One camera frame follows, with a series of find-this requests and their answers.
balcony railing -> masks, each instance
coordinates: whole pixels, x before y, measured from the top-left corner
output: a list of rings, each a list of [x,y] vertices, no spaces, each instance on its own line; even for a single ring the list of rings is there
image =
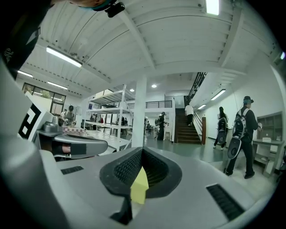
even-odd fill
[[[134,109],[135,103],[128,103],[130,109]],[[146,102],[145,108],[172,108],[172,101]]]
[[[204,81],[205,77],[206,77],[206,72],[198,72],[196,79],[193,83],[193,86],[189,92],[189,95],[184,97],[185,98],[185,106],[189,104],[189,102],[193,99],[193,97],[195,96],[196,92],[198,91],[198,89],[200,88],[202,82]]]

wooden stair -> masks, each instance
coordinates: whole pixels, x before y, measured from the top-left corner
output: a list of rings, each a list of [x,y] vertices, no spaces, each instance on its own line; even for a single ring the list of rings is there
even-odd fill
[[[194,126],[187,126],[185,109],[176,109],[176,131],[178,143],[202,144]]]

window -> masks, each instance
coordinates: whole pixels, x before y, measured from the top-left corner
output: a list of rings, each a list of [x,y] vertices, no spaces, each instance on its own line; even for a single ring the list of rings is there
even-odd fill
[[[22,91],[24,93],[27,91],[30,92],[34,99],[53,115],[61,115],[66,96],[26,83],[24,84]]]

white ceiling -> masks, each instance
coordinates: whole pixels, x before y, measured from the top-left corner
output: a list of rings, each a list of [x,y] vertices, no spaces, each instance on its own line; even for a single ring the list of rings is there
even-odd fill
[[[219,83],[227,85],[245,75],[258,50],[272,60],[280,52],[266,24],[246,3],[241,10],[220,0],[216,16],[205,13],[202,0],[121,2],[126,10],[114,18],[68,2],[53,6],[22,70],[85,98],[122,84],[135,89],[142,76],[164,91],[191,89],[190,72],[218,72]],[[83,66],[47,53],[48,45]]]

floor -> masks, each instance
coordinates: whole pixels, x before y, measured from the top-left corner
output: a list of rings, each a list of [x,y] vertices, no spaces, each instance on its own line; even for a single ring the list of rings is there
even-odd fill
[[[172,144],[170,141],[157,141],[154,139],[153,134],[146,134],[144,137],[144,146],[154,147],[158,149],[168,150],[174,152],[183,157],[192,157],[205,162],[210,163],[215,168],[223,171],[223,158],[225,151],[220,151],[218,149],[213,149],[214,140],[206,139],[205,145],[196,145],[196,144]],[[254,177],[251,179],[244,179],[245,175],[245,165],[244,163],[240,168],[234,169],[233,178],[241,186],[243,186],[257,201],[265,195],[271,194],[276,187],[277,175],[274,174],[270,178],[265,177],[262,174],[263,168],[259,165],[254,164],[253,170],[255,171]]]

